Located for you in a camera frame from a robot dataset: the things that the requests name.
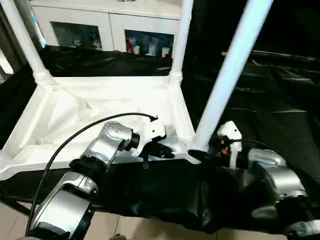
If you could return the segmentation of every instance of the white cabinet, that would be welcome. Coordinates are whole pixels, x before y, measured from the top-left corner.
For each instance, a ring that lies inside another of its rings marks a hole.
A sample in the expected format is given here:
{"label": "white cabinet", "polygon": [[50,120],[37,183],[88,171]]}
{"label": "white cabinet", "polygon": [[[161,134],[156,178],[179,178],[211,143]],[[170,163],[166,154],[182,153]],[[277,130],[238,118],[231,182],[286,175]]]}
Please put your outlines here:
{"label": "white cabinet", "polygon": [[33,0],[48,45],[170,57],[182,0]]}

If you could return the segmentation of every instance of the shelf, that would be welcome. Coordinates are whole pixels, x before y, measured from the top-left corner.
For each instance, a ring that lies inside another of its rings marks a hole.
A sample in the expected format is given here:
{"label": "shelf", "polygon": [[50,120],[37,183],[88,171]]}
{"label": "shelf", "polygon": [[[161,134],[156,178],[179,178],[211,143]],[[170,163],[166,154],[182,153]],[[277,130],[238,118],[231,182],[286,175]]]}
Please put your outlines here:
{"label": "shelf", "polygon": [[34,7],[75,9],[179,20],[183,0],[32,0]]}

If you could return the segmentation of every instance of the floor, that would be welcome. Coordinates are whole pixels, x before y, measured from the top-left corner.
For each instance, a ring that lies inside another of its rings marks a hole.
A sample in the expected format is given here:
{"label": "floor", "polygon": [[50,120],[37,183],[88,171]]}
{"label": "floor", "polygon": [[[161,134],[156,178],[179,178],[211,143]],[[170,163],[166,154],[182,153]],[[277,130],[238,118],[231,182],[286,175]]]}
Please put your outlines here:
{"label": "floor", "polygon": [[[27,217],[0,203],[0,240],[16,240],[25,233]],[[115,234],[129,240],[286,240],[283,235],[222,229],[205,234],[185,229],[182,225],[139,217],[124,217],[96,212],[85,240],[108,240]]]}

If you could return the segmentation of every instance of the white pole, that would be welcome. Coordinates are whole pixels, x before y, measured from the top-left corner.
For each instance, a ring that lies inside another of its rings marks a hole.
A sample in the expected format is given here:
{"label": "white pole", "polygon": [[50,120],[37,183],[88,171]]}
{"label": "white pole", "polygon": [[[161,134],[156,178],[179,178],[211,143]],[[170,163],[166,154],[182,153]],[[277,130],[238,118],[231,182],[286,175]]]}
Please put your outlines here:
{"label": "white pole", "polygon": [[192,149],[207,151],[209,141],[244,69],[273,0],[248,0],[236,28],[192,142]]}
{"label": "white pole", "polygon": [[33,70],[33,75],[43,82],[51,80],[52,77],[41,61],[14,0],[0,0],[0,3],[10,22],[13,32],[20,43],[23,53]]}
{"label": "white pole", "polygon": [[172,68],[169,75],[170,81],[182,81],[182,65],[184,63],[193,5],[194,0],[183,0],[179,33],[175,41]]}

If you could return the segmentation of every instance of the black fabric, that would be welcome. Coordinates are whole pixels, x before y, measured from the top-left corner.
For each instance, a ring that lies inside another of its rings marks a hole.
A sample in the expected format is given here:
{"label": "black fabric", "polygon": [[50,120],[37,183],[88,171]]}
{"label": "black fabric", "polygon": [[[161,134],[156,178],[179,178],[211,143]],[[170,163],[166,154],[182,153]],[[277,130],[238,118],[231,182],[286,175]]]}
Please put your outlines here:
{"label": "black fabric", "polygon": [[[47,46],[41,58],[54,76],[61,77],[159,76],[167,75],[171,66],[167,59],[67,47]],[[218,69],[218,62],[202,71],[184,68],[181,88],[195,128]],[[318,86],[316,73],[247,65],[220,121],[233,120],[244,139],[281,150],[303,177],[314,199],[320,199]],[[0,85],[2,145],[35,87],[27,66]],[[49,172],[39,201],[66,171]],[[31,202],[41,175],[42,171],[20,172],[1,181],[0,196]],[[149,162],[147,170],[143,163],[115,164],[105,176],[104,188],[99,190],[94,206],[99,211],[158,218],[208,233],[222,227],[281,233],[276,216],[257,219],[251,215],[269,204],[263,183],[240,190],[239,175],[240,172],[210,164],[193,165],[182,159]]]}
{"label": "black fabric", "polygon": [[[204,66],[222,64],[219,56],[228,51],[246,3],[247,0],[193,2],[185,59],[190,67],[200,71]],[[317,1],[273,1],[253,50],[319,59],[319,20]]]}

